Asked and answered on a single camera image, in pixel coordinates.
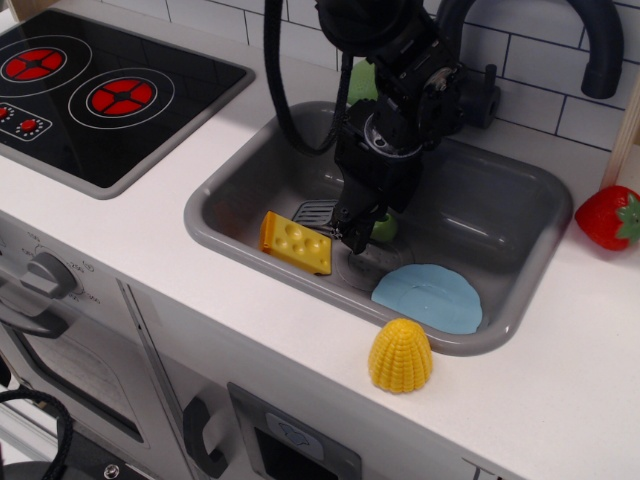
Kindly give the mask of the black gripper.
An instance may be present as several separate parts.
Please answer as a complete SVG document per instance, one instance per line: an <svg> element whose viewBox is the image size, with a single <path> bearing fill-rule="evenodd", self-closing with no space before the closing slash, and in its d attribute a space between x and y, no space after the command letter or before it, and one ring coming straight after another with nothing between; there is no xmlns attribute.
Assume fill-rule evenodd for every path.
<svg viewBox="0 0 640 480"><path fill-rule="evenodd" d="M404 153L376 144L374 107L374 101L360 100L348 108L334 156L343 190L331 214L330 232L355 254L371 239L389 240L387 208L404 212L423 171L420 148Z"/></svg>

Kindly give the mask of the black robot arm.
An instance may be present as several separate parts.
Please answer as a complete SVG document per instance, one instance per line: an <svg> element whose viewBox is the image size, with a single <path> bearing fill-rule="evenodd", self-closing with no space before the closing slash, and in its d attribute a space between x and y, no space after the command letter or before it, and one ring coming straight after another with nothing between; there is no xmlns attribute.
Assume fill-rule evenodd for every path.
<svg viewBox="0 0 640 480"><path fill-rule="evenodd" d="M360 254L375 222L409 204L424 154L461 129L465 68L419 1L320 1L317 9L327 39L374 67L378 96L347 108L334 156L344 185L331 226Z"/></svg>

